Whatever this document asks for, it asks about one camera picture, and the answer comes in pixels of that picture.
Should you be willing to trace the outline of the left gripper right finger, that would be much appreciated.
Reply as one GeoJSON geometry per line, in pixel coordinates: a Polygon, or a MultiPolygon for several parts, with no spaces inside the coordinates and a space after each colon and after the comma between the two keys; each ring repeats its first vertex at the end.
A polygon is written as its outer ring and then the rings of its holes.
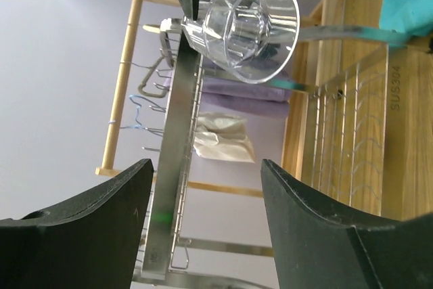
{"type": "Polygon", "coordinates": [[[431,288],[432,215],[396,221],[349,207],[271,160],[261,182],[281,288],[431,288]]]}

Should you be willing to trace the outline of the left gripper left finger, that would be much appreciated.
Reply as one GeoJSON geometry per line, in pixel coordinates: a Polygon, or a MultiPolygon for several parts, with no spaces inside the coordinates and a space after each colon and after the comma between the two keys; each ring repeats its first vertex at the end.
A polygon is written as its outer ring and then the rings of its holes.
{"type": "Polygon", "coordinates": [[[2,288],[130,288],[152,187],[141,159],[21,219],[1,220],[2,288]]]}

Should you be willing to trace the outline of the clear plastic cup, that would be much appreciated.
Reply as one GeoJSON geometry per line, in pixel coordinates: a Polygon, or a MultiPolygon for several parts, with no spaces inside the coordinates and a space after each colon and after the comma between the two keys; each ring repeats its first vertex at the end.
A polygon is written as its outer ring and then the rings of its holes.
{"type": "Polygon", "coordinates": [[[298,41],[297,0],[199,0],[181,27],[191,48],[244,83],[261,84],[287,65],[298,41]]]}

